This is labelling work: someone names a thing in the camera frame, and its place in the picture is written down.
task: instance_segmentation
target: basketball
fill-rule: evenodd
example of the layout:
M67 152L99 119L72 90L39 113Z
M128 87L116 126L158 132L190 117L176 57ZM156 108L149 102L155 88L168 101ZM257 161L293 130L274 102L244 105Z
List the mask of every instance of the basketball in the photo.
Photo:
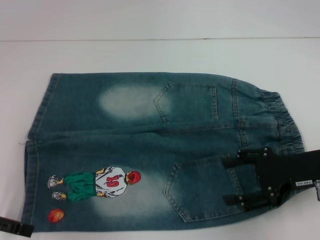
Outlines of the basketball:
M64 215L65 212L61 209L53 209L48 215L48 220L50 223L56 223L60 221L64 217Z

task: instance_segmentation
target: red hair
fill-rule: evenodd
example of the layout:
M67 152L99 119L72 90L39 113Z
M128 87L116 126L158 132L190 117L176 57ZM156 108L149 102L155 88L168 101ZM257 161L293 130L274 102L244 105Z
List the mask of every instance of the red hair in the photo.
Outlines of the red hair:
M138 171L128 172L127 177L128 177L128 184L136 184L141 179L141 175Z

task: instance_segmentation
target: denim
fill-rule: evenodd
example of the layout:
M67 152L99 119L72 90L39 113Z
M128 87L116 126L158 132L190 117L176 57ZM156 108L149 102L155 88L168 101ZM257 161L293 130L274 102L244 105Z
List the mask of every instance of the denim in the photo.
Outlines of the denim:
M243 221L272 207L227 206L223 195L261 187L252 165L225 169L223 159L239 149L304 152L278 93L199 73L55 73L28 139L22 221L36 232L185 230ZM53 192L70 188L49 188L51 176L97 176L111 167L137 171L139 179L129 184L119 174L126 187L119 194L53 199ZM64 217L52 223L54 209Z

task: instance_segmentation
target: white background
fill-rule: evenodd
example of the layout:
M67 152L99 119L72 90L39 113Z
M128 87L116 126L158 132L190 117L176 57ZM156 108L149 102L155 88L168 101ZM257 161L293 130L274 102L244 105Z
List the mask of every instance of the white background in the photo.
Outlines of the white background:
M318 0L0 0L0 216L21 218L23 143L52 73L238 78L279 92L306 150L320 149L319 12ZM300 240L319 236L319 217L313 188L277 210L221 227L31 239ZM24 238L0 232L2 239Z

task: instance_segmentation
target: stitching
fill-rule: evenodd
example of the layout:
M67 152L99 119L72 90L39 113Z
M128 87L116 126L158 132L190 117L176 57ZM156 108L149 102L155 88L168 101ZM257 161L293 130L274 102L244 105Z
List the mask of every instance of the stitching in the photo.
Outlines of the stitching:
M30 220L31 224L34 218L36 196L37 196L37 189L38 189L38 177L39 177L39 152L38 152L36 141L34 142L34 150L36 155L36 175L35 175L34 197L33 197L33 203L32 203L32 213L31 213L31 220Z
M247 140L247 134L246 134L245 128L242 127L243 126L242 122L244 122L244 120L241 117L239 117L239 132L240 132L240 137L241 137L242 148L248 149L249 145L248 145L248 140ZM250 164L249 168L251 171L251 175L252 175L253 179L255 180L258 188L262 191L262 188L261 188L260 183L258 182L258 179L256 176L254 166L252 164Z
M266 104L264 95L263 95L263 93L262 93L262 91L261 91L260 89L259 89L259 92L260 92L261 101L263 102L265 109L267 110L268 113L271 113L271 114L272 114L272 112L270 112L270 111L269 111L269 108L267 107L267 104Z
M27 150L27 153L28 155L31 155L31 152L33 151L33 149L31 149L31 146L27 143L27 146L28 148ZM27 202L30 202L29 198L27 198L27 194L29 193L29 188L30 188L30 178L31 178L31 175L29 174L29 172L31 171L31 164L30 162L28 162L28 165L27 165L27 170L26 170L26 181L25 181L25 195L26 195L26 198L25 198L25 205L24 205L24 208L23 208L23 213L22 213L22 217L24 219L22 220L25 220L26 219L26 216L28 216L28 220L25 220L26 222L30 222L31 221L31 217L32 217L32 211L30 212L30 206L29 204L27 205Z
M174 199L174 197L172 197L169 192L170 192L170 188L171 188L171 185L173 183L173 179L175 176L177 176L177 173L178 173L178 170L183 168L183 165L187 166L187 165L190 165L190 164L196 164L198 162L200 163L204 163L204 162L209 162L209 161L212 161L213 159L223 159L227 156L230 156L229 154L224 154L224 155L217 155L217 156L213 156L213 157L206 157L206 158L201 158L201 159L196 159L196 160L191 160L191 161L188 161L188 162L175 162L172 166L172 170L169 174L169 177L168 177L168 180L165 184L165 187L164 187L164 195L165 197L168 199L168 201L170 202L170 204L172 205L172 207L176 210L176 212L180 215L180 217L183 219L184 222L194 222L194 221L201 221L201 220L208 220L208 219L215 219L215 218L222 218L222 217L226 217L226 216L230 216L230 215L234 215L234 214L238 214L238 213L243 213L244 211L243 210L239 210L239 211L235 211L235 212L231 212L232 210L229 210L229 211L222 211L222 212L212 212L212 213L209 213L211 215L214 215L214 216L211 216L211 217L199 217L198 215L196 216L190 216L190 213L189 211L185 210L183 207L181 207L177 201ZM236 173L234 172L234 175L232 174L232 185L236 188L236 190L238 190L240 193L243 193L242 189L241 189L241 186L240 186L240 183L237 178L237 175Z
M36 134L38 133L39 129L40 129L40 126L41 126L42 121L43 121L43 119L44 119L45 113L46 113L46 111L47 111L47 107L48 107L48 105L49 105L49 103L50 103L50 101L51 101L51 99L52 99L52 96L54 95L54 91L56 90L56 87L57 87L57 85L58 85L58 83L59 83L59 81L60 81L60 76L61 76L61 74L59 74L59 77L57 78L56 83L55 83L55 85L54 85L54 88L51 90L50 96L49 96L49 98L48 98L48 100L47 100L47 103L46 103L46 105L45 105L45 107L44 107L44 110L43 110L43 112L42 112L41 118L40 118L40 120L39 120L38 127L37 127L34 135L36 135Z
M233 116L235 116L235 117L237 117L239 115L237 84L238 84L238 80L233 78L232 85L231 85L232 109L233 109Z
M255 129L255 128L265 128L265 129L276 129L278 125L257 125L257 126L245 126L244 128L250 128L250 129ZM222 126L222 127L211 127L211 128L199 128L199 129L192 129L192 130L180 130L180 131L168 131L168 132L159 132L161 135L169 135L169 134L184 134L184 133L191 133L191 132L201 132L201 131L211 131L215 129L234 129L237 128L237 126Z
M294 136L295 135L295 133L294 133L294 131L296 132L298 132L299 130L298 130L298 127L296 126L296 124L295 124L295 122L292 120L292 122L290 122L289 124L289 130L290 130L290 133L291 133L291 139L292 139L292 144L293 144L293 149L294 149L294 151L296 152L296 153L301 153L301 151L299 151L299 149L302 149L303 151L302 152L304 152L305 151L305 148L302 146L302 147L299 147L299 144L300 143L298 143L297 142L297 137L296 136Z
M281 149L281 152L283 155L286 155L286 151L285 151L285 148L284 146L282 145L282 141L281 141L281 137L280 137L280 123L278 124L278 127L277 127L277 130L278 130L278 142L279 142L279 147Z
M230 216L230 215L234 215L234 214L240 214L240 213L243 213L243 212L244 212L243 210L240 210L240 211L235 211L235 212L228 213L228 214L225 214L225 215L212 216L212 217L206 217L206 218L200 218L200 219L185 220L185 222L195 222L195 221L201 221L201 220L222 218L222 217L226 217L226 216Z
M282 112L282 111L280 110L280 104L282 104L283 107L286 109L285 103L282 101L281 96L279 95L279 98L276 100L276 105L277 105L277 108L278 108L279 113ZM293 124L295 124L295 123L294 123L293 119L290 119L291 117L290 117L289 112L288 112L288 115L289 115L289 117L283 114L284 119L285 119L285 121L287 122L288 129L289 129L289 131L290 131L290 138L291 138L291 143L290 143L290 144L292 145L293 151L296 152L296 153L298 153L297 147L295 146L295 142L296 142L296 141L295 141L295 139L294 139L294 134L293 134L293 131L292 131L291 126L290 126L292 122L293 122Z
M164 96L164 94L168 91L168 89L170 89L173 86L177 86L177 87L197 87L197 88L209 88L211 89L211 93L212 93L212 117L213 119L218 119L218 109L217 109L217 96L216 96L216 86L214 85L209 85L209 84L190 84L190 83L173 83L173 82L169 82L167 86L164 87L164 89L161 90L161 92L154 98L153 102L154 105L156 107L156 109L158 110L162 121L164 123L170 123L169 120L166 118L166 116L164 115L164 111L162 110L162 108L159 105L159 100Z
M168 123L168 119L164 116L164 112L162 111L161 107L159 106L158 102L160 100L160 98L162 97L162 95L171 87L171 83L169 82L169 84L167 86L164 87L164 89L162 89L162 91L155 97L155 99L153 100L154 105L156 107L156 109L158 110L162 121L164 123Z
M230 173L232 178L232 185L238 191L239 194L244 194L244 191L240 185L237 173L234 168L228 168L227 171Z
M212 118L213 120L218 120L218 107L217 107L217 89L216 87L211 88L211 95L212 95Z

